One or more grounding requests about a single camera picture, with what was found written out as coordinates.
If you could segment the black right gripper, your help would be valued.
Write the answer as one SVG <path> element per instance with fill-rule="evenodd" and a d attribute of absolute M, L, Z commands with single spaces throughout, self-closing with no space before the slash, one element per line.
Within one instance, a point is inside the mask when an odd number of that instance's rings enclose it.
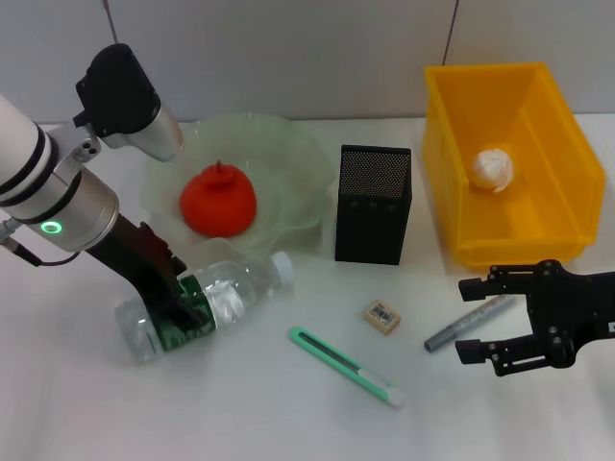
<path fill-rule="evenodd" d="M 490 362 L 499 377 L 549 366 L 569 368 L 583 346 L 615 340 L 615 272 L 577 275 L 556 260 L 493 265 L 485 279 L 463 279 L 458 289 L 465 302 L 528 294 L 533 334 L 501 341 L 455 342 L 462 364 Z"/>

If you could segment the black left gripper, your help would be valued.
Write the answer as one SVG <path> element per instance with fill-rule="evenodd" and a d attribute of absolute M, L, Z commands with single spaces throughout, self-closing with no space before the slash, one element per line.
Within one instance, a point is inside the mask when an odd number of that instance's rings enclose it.
<path fill-rule="evenodd" d="M 118 214 L 111 230 L 87 252 L 138 292 L 173 292 L 187 266 L 151 227 Z M 200 337 L 211 332 L 211 309 L 199 281 L 178 281 L 177 296 L 145 302 L 159 337 Z"/>

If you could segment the clear green-label water bottle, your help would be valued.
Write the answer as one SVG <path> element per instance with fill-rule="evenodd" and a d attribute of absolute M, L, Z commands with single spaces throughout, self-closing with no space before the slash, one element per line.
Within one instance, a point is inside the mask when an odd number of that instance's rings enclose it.
<path fill-rule="evenodd" d="M 205 317 L 202 327 L 183 331 L 141 300 L 118 306 L 115 321 L 135 360 L 142 364 L 193 343 L 245 314 L 292 285 L 294 268 L 286 252 L 241 261 L 217 262 L 178 279 L 181 300 Z"/>

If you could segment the red-orange toy orange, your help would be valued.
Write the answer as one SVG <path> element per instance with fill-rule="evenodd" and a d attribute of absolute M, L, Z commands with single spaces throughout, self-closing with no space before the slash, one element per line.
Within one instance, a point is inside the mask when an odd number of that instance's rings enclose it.
<path fill-rule="evenodd" d="M 256 219 L 258 202 L 250 179 L 218 160 L 185 185 L 179 207 L 193 231 L 217 238 L 246 231 Z"/>

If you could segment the white paper ball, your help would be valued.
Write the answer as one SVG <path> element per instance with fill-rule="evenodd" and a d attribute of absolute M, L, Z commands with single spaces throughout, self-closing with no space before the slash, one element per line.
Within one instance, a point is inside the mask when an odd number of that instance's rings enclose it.
<path fill-rule="evenodd" d="M 475 187 L 503 192 L 514 178 L 512 158 L 501 149 L 484 150 L 475 155 L 469 178 Z"/>

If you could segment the green utility knife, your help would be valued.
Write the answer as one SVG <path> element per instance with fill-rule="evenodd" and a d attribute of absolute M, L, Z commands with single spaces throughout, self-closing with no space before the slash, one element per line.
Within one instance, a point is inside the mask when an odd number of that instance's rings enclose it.
<path fill-rule="evenodd" d="M 293 327 L 288 332 L 288 336 L 299 348 L 335 369 L 374 397 L 396 409 L 404 406 L 406 397 L 397 387 L 313 333 L 301 327 Z"/>

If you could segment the grey marker pen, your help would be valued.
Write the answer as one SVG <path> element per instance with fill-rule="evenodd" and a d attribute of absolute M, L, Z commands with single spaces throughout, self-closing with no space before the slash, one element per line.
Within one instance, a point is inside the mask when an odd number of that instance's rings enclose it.
<path fill-rule="evenodd" d="M 424 342 L 424 349 L 429 353 L 436 352 L 453 343 L 460 335 L 502 314 L 514 304 L 513 295 L 499 295 L 436 332 Z"/>

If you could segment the beige eraser with barcode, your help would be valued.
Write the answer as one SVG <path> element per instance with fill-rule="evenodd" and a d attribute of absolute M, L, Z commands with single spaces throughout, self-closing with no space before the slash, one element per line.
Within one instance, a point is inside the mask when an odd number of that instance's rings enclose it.
<path fill-rule="evenodd" d="M 380 300 L 372 301 L 363 310 L 362 318 L 383 335 L 390 334 L 401 322 L 401 315 Z"/>

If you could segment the pale green glass fruit plate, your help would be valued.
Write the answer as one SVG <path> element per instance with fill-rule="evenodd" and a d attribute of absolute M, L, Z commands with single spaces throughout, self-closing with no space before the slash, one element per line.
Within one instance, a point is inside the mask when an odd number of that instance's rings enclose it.
<path fill-rule="evenodd" d="M 179 199 L 187 182 L 216 161 L 247 175 L 258 208 L 252 226 L 223 243 L 242 253 L 294 246 L 320 227 L 335 171 L 318 140 L 279 116 L 224 114 L 183 125 L 184 148 L 166 163 L 147 160 L 141 204 L 169 244 L 204 250 L 215 244 L 183 222 Z"/>

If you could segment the black mesh pen holder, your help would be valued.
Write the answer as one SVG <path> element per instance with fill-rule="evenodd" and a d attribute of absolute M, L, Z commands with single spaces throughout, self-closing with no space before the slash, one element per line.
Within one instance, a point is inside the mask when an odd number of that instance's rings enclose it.
<path fill-rule="evenodd" d="M 340 149 L 334 259 L 398 265 L 412 202 L 411 150 Z"/>

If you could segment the yellow plastic bin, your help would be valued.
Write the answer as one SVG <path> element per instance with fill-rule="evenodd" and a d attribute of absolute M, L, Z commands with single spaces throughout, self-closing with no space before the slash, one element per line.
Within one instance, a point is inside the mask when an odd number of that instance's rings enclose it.
<path fill-rule="evenodd" d="M 469 268 L 567 261 L 593 244 L 605 173 L 547 65 L 430 66 L 422 158 L 440 233 Z M 469 178 L 476 154 L 508 153 L 500 193 Z"/>

